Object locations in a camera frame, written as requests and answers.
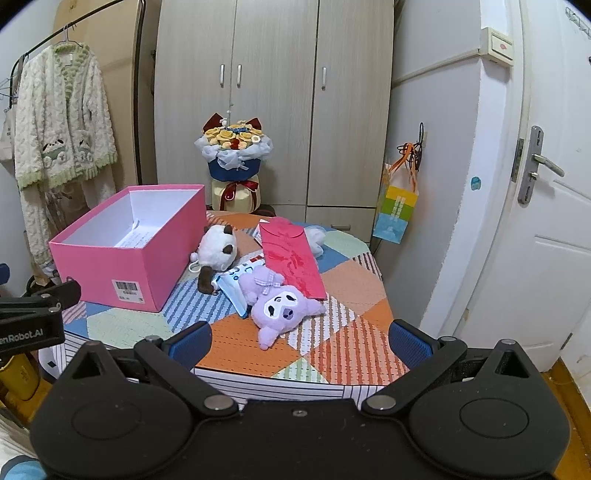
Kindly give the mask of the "white mesh bath sponge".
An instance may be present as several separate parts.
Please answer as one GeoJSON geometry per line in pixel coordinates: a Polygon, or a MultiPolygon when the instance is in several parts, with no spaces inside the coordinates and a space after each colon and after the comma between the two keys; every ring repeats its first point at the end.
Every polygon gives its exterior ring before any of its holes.
{"type": "Polygon", "coordinates": [[[311,248],[311,254],[315,258],[320,258],[324,254],[325,229],[318,225],[304,227],[305,237],[308,239],[308,246],[311,248]]]}

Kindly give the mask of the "black clothes rack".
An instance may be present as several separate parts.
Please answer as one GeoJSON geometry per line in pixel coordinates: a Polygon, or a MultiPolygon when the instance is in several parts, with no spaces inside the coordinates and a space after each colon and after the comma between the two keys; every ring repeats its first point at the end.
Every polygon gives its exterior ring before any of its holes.
{"type": "Polygon", "coordinates": [[[137,182],[135,56],[141,48],[140,8],[126,24],[125,6],[99,7],[89,25],[102,28],[90,43],[55,43],[15,70],[14,165],[21,190],[56,188],[107,172],[116,186],[137,182]]]}

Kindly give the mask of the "pink cardboard box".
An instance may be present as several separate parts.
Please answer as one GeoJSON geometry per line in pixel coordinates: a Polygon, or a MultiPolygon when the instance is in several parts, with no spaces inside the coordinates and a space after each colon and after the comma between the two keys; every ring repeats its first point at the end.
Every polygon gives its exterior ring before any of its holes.
{"type": "Polygon", "coordinates": [[[49,242],[61,280],[85,302],[158,312],[206,226],[202,185],[130,186],[49,242]]]}

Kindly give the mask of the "colourful paper gift bag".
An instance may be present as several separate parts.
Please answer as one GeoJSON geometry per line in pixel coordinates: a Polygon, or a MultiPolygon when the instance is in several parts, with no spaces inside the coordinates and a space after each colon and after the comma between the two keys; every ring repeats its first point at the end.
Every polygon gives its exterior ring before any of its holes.
{"type": "Polygon", "coordinates": [[[405,143],[398,148],[400,157],[383,168],[373,236],[400,244],[419,199],[417,144],[405,143]]]}

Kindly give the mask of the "white brown cat plush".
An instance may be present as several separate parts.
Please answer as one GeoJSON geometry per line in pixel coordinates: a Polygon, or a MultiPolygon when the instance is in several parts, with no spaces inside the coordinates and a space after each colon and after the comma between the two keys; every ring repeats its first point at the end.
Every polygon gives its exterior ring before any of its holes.
{"type": "Polygon", "coordinates": [[[232,226],[209,226],[199,242],[197,251],[189,256],[188,271],[198,275],[197,290],[203,294],[214,293],[214,275],[228,270],[235,262],[236,255],[238,240],[232,226]]]}

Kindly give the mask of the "flower bouquet in blue wrap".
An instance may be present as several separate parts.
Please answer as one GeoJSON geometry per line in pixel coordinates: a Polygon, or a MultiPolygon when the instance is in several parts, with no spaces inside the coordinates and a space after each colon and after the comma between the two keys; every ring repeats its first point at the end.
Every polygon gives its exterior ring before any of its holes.
{"type": "Polygon", "coordinates": [[[273,152],[273,141],[255,117],[229,122],[214,113],[194,142],[211,177],[212,209],[252,213],[260,206],[259,169],[273,152]]]}

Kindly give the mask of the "patchwork tablecloth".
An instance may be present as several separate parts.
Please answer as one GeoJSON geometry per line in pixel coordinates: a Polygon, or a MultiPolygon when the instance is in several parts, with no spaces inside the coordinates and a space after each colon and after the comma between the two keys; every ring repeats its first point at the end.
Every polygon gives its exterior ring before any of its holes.
{"type": "Polygon", "coordinates": [[[329,231],[322,255],[286,219],[214,214],[187,204],[141,213],[96,208],[49,243],[80,301],[45,367],[61,374],[85,341],[111,350],[170,342],[191,373],[250,399],[362,402],[403,376],[389,344],[393,316],[368,246],[329,231]]]}

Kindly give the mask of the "white door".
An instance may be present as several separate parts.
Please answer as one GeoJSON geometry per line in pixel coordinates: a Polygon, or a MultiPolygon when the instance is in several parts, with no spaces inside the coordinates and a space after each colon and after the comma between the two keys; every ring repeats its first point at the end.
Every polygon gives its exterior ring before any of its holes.
{"type": "Polygon", "coordinates": [[[460,336],[549,370],[590,311],[590,21],[524,1],[523,152],[460,336]]]}

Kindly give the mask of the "beige wooden wardrobe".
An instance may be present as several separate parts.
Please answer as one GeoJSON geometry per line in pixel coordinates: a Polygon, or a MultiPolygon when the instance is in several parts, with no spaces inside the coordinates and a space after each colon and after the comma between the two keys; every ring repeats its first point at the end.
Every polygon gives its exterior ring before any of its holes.
{"type": "Polygon", "coordinates": [[[211,183],[197,139],[211,115],[259,123],[273,153],[260,199],[369,241],[384,162],[390,1],[165,1],[155,55],[162,183],[211,183]]]}

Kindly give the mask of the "purple plush toy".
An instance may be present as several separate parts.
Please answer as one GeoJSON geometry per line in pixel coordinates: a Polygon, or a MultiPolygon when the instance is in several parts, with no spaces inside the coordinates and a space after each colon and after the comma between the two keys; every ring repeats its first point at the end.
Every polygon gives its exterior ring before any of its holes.
{"type": "Polygon", "coordinates": [[[259,328],[262,350],[270,349],[281,334],[294,330],[305,318],[325,314],[322,302],[305,297],[266,265],[243,274],[238,283],[250,307],[250,317],[259,328]]]}

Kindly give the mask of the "cream knit cardigan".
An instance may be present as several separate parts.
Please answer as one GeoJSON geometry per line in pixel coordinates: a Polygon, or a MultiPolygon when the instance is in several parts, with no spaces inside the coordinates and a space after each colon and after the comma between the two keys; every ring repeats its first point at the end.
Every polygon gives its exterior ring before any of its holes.
{"type": "Polygon", "coordinates": [[[60,200],[73,193],[94,208],[116,192],[108,101],[99,61],[87,45],[49,46],[25,64],[13,153],[29,252],[49,274],[49,242],[68,223],[60,200]]]}

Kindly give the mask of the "blue white plastic bag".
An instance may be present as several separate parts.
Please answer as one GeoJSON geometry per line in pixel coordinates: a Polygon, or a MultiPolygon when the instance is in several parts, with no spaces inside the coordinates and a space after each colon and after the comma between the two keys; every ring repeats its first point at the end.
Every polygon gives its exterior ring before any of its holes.
{"type": "Polygon", "coordinates": [[[226,272],[219,273],[212,280],[212,285],[218,291],[221,291],[228,300],[235,307],[236,313],[242,318],[247,316],[247,305],[245,295],[242,293],[238,280],[239,277],[245,273],[252,273],[252,270],[257,266],[264,264],[264,257],[262,253],[246,258],[243,257],[226,272]]]}

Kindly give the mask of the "wall light switch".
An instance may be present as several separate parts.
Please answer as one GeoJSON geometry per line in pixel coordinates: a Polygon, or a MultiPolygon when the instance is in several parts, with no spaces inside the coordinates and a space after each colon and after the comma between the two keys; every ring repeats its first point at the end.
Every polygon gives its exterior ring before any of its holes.
{"type": "Polygon", "coordinates": [[[481,29],[479,55],[507,68],[514,66],[514,44],[506,35],[491,27],[481,29]]]}

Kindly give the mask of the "red envelope packet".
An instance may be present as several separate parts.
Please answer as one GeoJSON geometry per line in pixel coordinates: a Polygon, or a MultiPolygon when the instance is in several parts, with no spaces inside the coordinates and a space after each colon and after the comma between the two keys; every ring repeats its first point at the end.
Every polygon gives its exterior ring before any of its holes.
{"type": "Polygon", "coordinates": [[[283,275],[284,282],[297,287],[305,297],[327,298],[303,227],[286,218],[273,217],[259,223],[259,233],[267,268],[283,275]]]}

